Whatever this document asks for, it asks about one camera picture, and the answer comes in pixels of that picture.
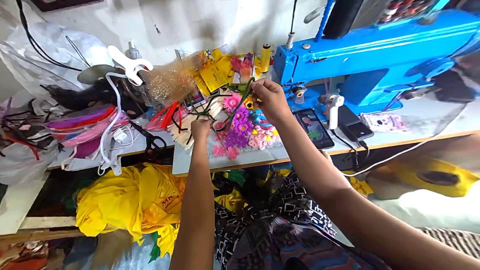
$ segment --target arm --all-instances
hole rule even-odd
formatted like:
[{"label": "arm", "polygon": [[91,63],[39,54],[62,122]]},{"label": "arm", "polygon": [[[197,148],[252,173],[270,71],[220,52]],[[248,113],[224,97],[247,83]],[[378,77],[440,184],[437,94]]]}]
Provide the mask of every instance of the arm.
[{"label": "arm", "polygon": [[398,269],[480,268],[480,261],[417,231],[358,194],[305,134],[279,85],[259,80],[252,89],[262,100],[256,106],[277,127],[299,179],[356,247]]},{"label": "arm", "polygon": [[211,121],[192,123],[195,140],[181,205],[179,234],[173,249],[171,270],[213,267],[215,206],[208,169],[207,140]]}]

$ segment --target hand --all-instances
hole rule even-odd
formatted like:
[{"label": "hand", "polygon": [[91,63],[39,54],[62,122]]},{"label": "hand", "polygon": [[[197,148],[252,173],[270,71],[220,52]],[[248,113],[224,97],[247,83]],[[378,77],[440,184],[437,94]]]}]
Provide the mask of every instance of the hand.
[{"label": "hand", "polygon": [[207,141],[208,136],[210,135],[210,126],[212,125],[212,120],[198,119],[192,122],[192,127],[190,131],[192,132],[193,139],[195,141]]},{"label": "hand", "polygon": [[257,98],[262,101],[255,101],[254,106],[262,110],[267,120],[272,125],[293,117],[282,87],[268,79],[261,79],[250,84],[253,90],[253,100]]}]

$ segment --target yellow thread spool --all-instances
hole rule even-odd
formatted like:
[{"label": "yellow thread spool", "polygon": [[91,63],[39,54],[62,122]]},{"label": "yellow thread spool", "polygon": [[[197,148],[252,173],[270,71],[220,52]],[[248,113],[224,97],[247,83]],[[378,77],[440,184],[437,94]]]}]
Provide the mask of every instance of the yellow thread spool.
[{"label": "yellow thread spool", "polygon": [[270,56],[272,55],[272,47],[270,43],[265,43],[262,47],[262,58],[260,59],[260,71],[265,73],[270,67]]}]

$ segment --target phone screen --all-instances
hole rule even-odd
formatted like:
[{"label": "phone screen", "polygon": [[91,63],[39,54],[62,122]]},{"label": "phone screen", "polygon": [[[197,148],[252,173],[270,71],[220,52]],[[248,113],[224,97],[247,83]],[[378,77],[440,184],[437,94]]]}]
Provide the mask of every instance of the phone screen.
[{"label": "phone screen", "polygon": [[294,112],[294,115],[317,148],[325,149],[334,146],[332,139],[313,110],[301,110]]}]

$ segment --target white wall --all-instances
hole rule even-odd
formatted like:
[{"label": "white wall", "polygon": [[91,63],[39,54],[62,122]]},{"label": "white wall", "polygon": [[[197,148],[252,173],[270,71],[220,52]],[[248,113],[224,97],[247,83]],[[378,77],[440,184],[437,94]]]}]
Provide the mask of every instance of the white wall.
[{"label": "white wall", "polygon": [[[315,36],[321,17],[305,25],[303,18],[326,0],[299,0],[295,40]],[[284,44],[290,31],[293,0],[104,0],[100,3],[43,13],[24,4],[30,22],[39,18],[84,31],[123,50],[133,40],[153,64],[175,59],[174,49],[196,51],[229,43],[237,53],[260,53],[262,44]],[[0,40],[19,23],[15,1],[0,3]],[[0,101],[19,89],[0,64]]]}]

